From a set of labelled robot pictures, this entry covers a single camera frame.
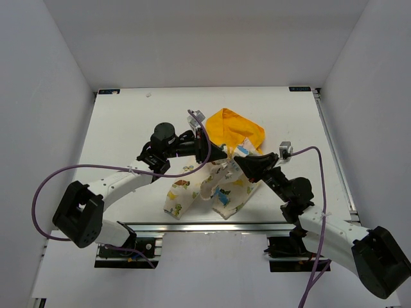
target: orange fabric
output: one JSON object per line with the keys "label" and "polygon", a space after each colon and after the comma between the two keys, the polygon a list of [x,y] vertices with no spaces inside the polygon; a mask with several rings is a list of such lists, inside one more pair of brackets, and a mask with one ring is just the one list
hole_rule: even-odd
{"label": "orange fabric", "polygon": [[248,138],[261,152],[259,147],[265,138],[264,129],[230,109],[223,108],[210,117],[205,128],[211,141],[217,145],[226,144],[228,147],[235,148],[244,141],[244,138]]}

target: white table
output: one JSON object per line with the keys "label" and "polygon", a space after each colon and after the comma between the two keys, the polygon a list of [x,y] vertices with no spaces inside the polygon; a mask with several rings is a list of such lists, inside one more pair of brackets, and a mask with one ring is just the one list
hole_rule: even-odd
{"label": "white table", "polygon": [[[265,152],[277,151],[281,141],[295,150],[318,146],[324,157],[328,210],[350,219],[348,201],[340,183],[319,112],[310,92],[288,88],[121,89],[120,94],[98,95],[80,163],[126,166],[140,153],[156,124],[168,121],[176,132],[188,129],[187,109],[211,116],[227,107],[260,124],[266,132]],[[171,161],[177,173],[186,158]],[[288,178],[311,180],[314,201],[321,205],[316,153],[294,157],[283,167]],[[81,169],[83,183],[107,176],[109,171]],[[130,194],[105,213],[105,218],[141,223],[176,223],[162,211],[172,179]],[[284,222],[281,200],[261,185],[246,206],[227,220]],[[193,204],[180,222],[224,221],[208,202]],[[53,235],[62,236],[59,231]],[[78,249],[73,243],[49,242],[33,291],[47,298],[46,308],[296,308],[308,273],[270,273],[262,251],[264,234],[236,232],[167,233],[156,270],[94,268],[96,245]],[[399,305],[394,293],[388,300],[371,295],[351,272],[332,264],[313,288],[306,308],[372,307]]]}
{"label": "white table", "polygon": [[[80,163],[127,166],[140,154],[157,124],[170,122],[179,134],[189,129],[187,109],[200,109],[209,117],[223,107],[265,129],[265,153],[278,153],[281,141],[291,141],[295,151],[318,146],[324,159],[328,210],[342,219],[350,219],[347,195],[338,177],[313,94],[290,92],[288,87],[121,89],[119,94],[97,95]],[[179,173],[187,159],[173,158],[168,173]],[[319,163],[314,151],[294,157],[282,169],[290,179],[298,176],[310,179],[314,202],[322,206]],[[106,170],[80,169],[76,179],[87,183],[109,174]],[[162,210],[172,183],[173,179],[162,178],[138,189],[111,206],[105,218],[140,223],[179,222]],[[244,208],[227,222],[284,222],[280,211],[282,204],[266,185],[260,185]],[[211,201],[200,198],[180,219],[180,222],[222,221],[223,218],[211,209]]]}

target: gray wall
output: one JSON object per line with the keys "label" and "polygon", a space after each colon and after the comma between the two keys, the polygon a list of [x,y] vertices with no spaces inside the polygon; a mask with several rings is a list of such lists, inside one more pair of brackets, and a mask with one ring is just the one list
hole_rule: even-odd
{"label": "gray wall", "polygon": [[100,87],[320,87],[367,0],[45,0]]}
{"label": "gray wall", "polygon": [[[411,258],[411,2],[370,1],[322,90],[362,222]],[[411,307],[411,280],[399,291]]]}
{"label": "gray wall", "polygon": [[[32,196],[48,174],[76,162],[93,97],[41,0],[1,1],[0,42],[0,305],[21,308],[44,244]],[[40,198],[45,230],[68,180],[58,177]]]}

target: white fabric with animal print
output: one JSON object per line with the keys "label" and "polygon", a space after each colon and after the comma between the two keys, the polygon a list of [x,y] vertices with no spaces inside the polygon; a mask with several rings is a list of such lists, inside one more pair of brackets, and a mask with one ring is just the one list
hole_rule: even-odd
{"label": "white fabric with animal print", "polygon": [[[234,156],[259,155],[251,142],[246,138],[243,144],[228,150],[228,159],[207,163],[201,170],[192,175],[177,179],[167,194],[164,211],[179,219],[200,195],[204,200],[213,200],[213,210],[224,219],[237,213],[258,184],[248,181]],[[196,168],[195,158],[190,158],[183,173]]]}

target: wall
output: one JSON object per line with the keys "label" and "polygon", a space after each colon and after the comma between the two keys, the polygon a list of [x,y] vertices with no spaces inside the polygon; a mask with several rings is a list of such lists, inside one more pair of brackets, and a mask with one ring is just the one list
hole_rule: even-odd
{"label": "wall", "polygon": [[[0,10],[0,299],[25,307],[44,238],[30,218],[35,189],[52,171],[76,162],[92,92],[41,0],[4,0]],[[69,175],[40,198],[45,230]]]}
{"label": "wall", "polygon": [[[411,2],[370,1],[322,89],[364,225],[388,228],[411,258]],[[411,307],[411,280],[398,290]]]}
{"label": "wall", "polygon": [[45,0],[99,87],[320,87],[367,0]]}

